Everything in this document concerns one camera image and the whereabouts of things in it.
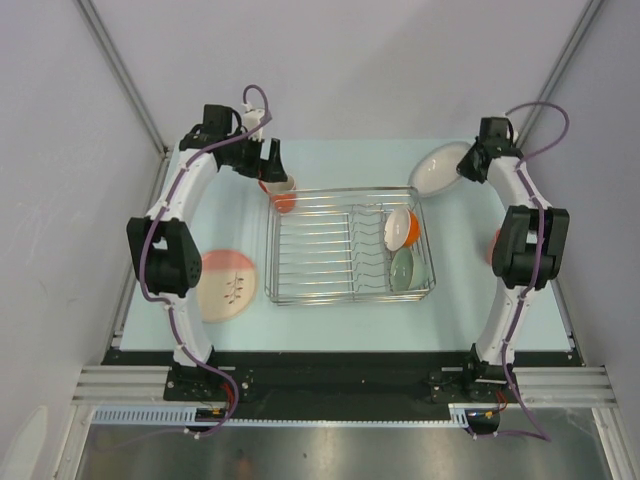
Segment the purple cable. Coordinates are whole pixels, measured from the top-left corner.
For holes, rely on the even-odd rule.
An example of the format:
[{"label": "purple cable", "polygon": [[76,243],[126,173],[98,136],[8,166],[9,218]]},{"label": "purple cable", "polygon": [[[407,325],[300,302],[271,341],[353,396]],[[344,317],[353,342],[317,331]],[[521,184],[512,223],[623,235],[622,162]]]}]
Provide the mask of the purple cable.
[{"label": "purple cable", "polygon": [[562,116],[564,117],[564,128],[562,129],[562,133],[553,142],[551,142],[550,144],[548,144],[548,145],[546,145],[546,146],[544,146],[544,147],[542,147],[542,148],[540,148],[538,150],[535,150],[535,151],[531,152],[528,155],[523,156],[520,159],[520,161],[516,164],[516,174],[518,175],[518,178],[520,179],[520,181],[524,185],[524,188],[527,190],[527,193],[531,197],[531,201],[538,208],[538,217],[539,217],[538,218],[538,239],[537,239],[537,242],[536,242],[536,256],[535,256],[534,263],[533,263],[533,273],[531,275],[531,281],[529,282],[529,285],[527,286],[527,288],[525,288],[522,291],[522,293],[519,295],[519,297],[518,297],[518,304],[516,305],[516,311],[515,311],[515,313],[513,315],[513,321],[511,322],[509,330],[507,331],[507,336],[506,336],[506,338],[504,340],[504,344],[502,345],[501,355],[502,355],[502,369],[504,371],[504,376],[505,376],[505,378],[507,380],[507,384],[509,385],[509,389],[513,393],[513,396],[516,397],[516,400],[517,400],[518,404],[520,405],[520,408],[522,409],[524,414],[529,419],[529,422],[531,422],[531,424],[538,431],[538,433],[527,432],[526,430],[505,430],[505,431],[502,431],[502,432],[496,432],[495,434],[477,435],[477,434],[475,434],[473,432],[473,430],[471,430],[470,427],[467,427],[465,430],[470,435],[473,435],[474,439],[475,438],[506,437],[506,436],[526,436],[526,437],[537,438],[539,440],[545,440],[547,442],[551,441],[551,437],[544,431],[544,429],[542,428],[542,425],[540,425],[540,422],[538,421],[538,419],[535,417],[533,412],[531,410],[529,410],[529,408],[525,405],[524,400],[522,400],[522,396],[520,395],[520,391],[518,390],[518,386],[513,381],[513,378],[511,377],[511,374],[509,373],[509,368],[508,368],[508,364],[507,364],[507,351],[509,349],[509,343],[511,342],[511,339],[513,338],[513,335],[514,335],[514,333],[516,331],[516,328],[518,326],[518,323],[520,321],[520,317],[522,316],[522,310],[524,309],[524,304],[525,304],[525,301],[526,301],[526,297],[529,294],[529,292],[532,289],[535,288],[536,282],[538,281],[538,273],[540,272],[540,262],[542,261],[542,247],[543,247],[543,243],[544,243],[544,207],[542,206],[542,203],[540,202],[540,199],[536,196],[535,191],[533,189],[533,185],[531,185],[529,183],[529,181],[527,180],[527,177],[524,175],[524,173],[522,172],[520,167],[526,161],[531,160],[533,157],[536,157],[536,156],[540,155],[541,153],[544,153],[544,152],[550,150],[551,148],[555,147],[558,143],[560,143],[562,141],[562,139],[567,135],[567,132],[569,131],[569,125],[570,125],[569,114],[562,107],[560,107],[560,106],[558,106],[558,105],[556,105],[554,103],[550,103],[550,102],[528,102],[528,103],[523,103],[522,105],[518,105],[517,107],[514,107],[514,108],[510,109],[506,113],[506,115],[509,116],[510,114],[512,114],[513,112],[515,112],[517,110],[520,110],[520,109],[525,108],[525,107],[532,107],[532,106],[550,107],[550,108],[553,108],[553,109],[559,111],[562,114]]},{"label": "purple cable", "polygon": [[[165,197],[165,202],[166,205],[168,206],[171,203],[171,200],[173,199],[173,196],[175,195],[176,191],[178,190],[178,186],[180,185],[180,182],[182,181],[182,177],[184,176],[186,169],[189,168],[201,155],[204,155],[205,153],[210,153],[213,150],[220,148],[220,147],[224,147],[226,145],[230,145],[232,143],[235,142],[239,142],[241,140],[244,140],[245,138],[249,138],[251,137],[254,133],[258,132],[262,127],[264,127],[267,123],[269,123],[272,120],[272,116],[271,116],[271,111],[269,110],[269,100],[267,99],[267,95],[264,92],[264,90],[262,88],[260,88],[258,85],[248,85],[247,87],[245,87],[244,91],[242,92],[242,101],[244,103],[247,103],[247,94],[249,93],[249,91],[251,90],[257,90],[258,93],[260,94],[260,96],[262,96],[262,101],[264,102],[264,116],[262,118],[262,120],[260,121],[260,123],[258,123],[257,126],[255,126],[254,128],[252,128],[251,130],[246,131],[245,133],[238,135],[236,137],[231,137],[228,138],[226,140],[222,140],[220,142],[214,143],[213,145],[209,145],[208,147],[205,147],[201,150],[198,150],[195,154],[193,154],[193,156],[191,158],[189,158],[189,160],[186,161],[185,163],[185,167],[184,169],[181,169],[180,172],[178,172],[178,175],[176,175],[175,180],[173,181],[173,184],[171,185],[171,187],[169,188],[169,192],[167,193],[167,196]],[[149,289],[147,288],[147,283],[146,283],[146,264],[147,264],[147,257],[149,255],[149,249],[151,248],[151,243],[153,240],[153,236],[156,232],[156,229],[158,228],[158,225],[160,224],[160,221],[162,219],[162,217],[164,216],[164,214],[167,212],[168,208],[167,206],[162,206],[158,212],[158,215],[156,215],[156,218],[153,219],[153,222],[151,223],[151,226],[149,227],[149,232],[147,233],[147,236],[144,239],[144,244],[142,247],[142,254],[140,255],[140,288],[142,290],[142,296],[145,298],[145,300],[149,301],[149,302],[161,302],[164,303],[165,305],[169,305],[169,323],[171,325],[171,332],[173,333],[173,337],[176,341],[176,343],[182,347],[182,351],[184,352],[185,356],[187,358],[189,358],[193,363],[195,363],[197,366],[204,368],[205,370],[208,370],[216,375],[221,376],[222,378],[224,378],[226,381],[228,381],[231,384],[231,387],[233,388],[233,392],[234,392],[234,401],[233,404],[229,407],[229,411],[227,412],[227,414],[224,416],[224,418],[222,418],[220,420],[220,422],[218,422],[216,425],[214,425],[213,427],[211,427],[209,430],[202,432],[200,434],[196,434],[197,437],[208,437],[211,434],[217,432],[222,425],[224,425],[224,423],[229,420],[229,418],[231,418],[231,416],[233,415],[233,413],[235,412],[237,406],[238,406],[238,400],[239,400],[239,392],[238,392],[238,385],[236,384],[235,380],[233,379],[233,377],[231,377],[229,374],[227,374],[226,372],[223,372],[222,370],[212,367],[210,365],[207,365],[206,363],[198,360],[195,355],[193,355],[193,353],[191,353],[186,346],[183,344],[182,338],[180,337],[180,334],[178,333],[178,329],[176,327],[176,321],[175,321],[175,316],[174,316],[174,311],[173,308],[171,307],[171,301],[166,298],[166,297],[152,297],[149,294]],[[176,431],[183,431],[182,429],[166,429],[166,430],[161,430],[158,432],[153,432],[153,434],[149,434],[149,435],[145,435],[143,437],[139,437],[138,439],[133,439],[130,440],[128,442],[125,442],[125,444],[130,444],[133,443],[134,441],[143,439],[143,438],[148,438],[150,436],[153,435],[159,435],[159,434],[163,434],[163,433],[169,433],[169,432],[176,432]]]}]

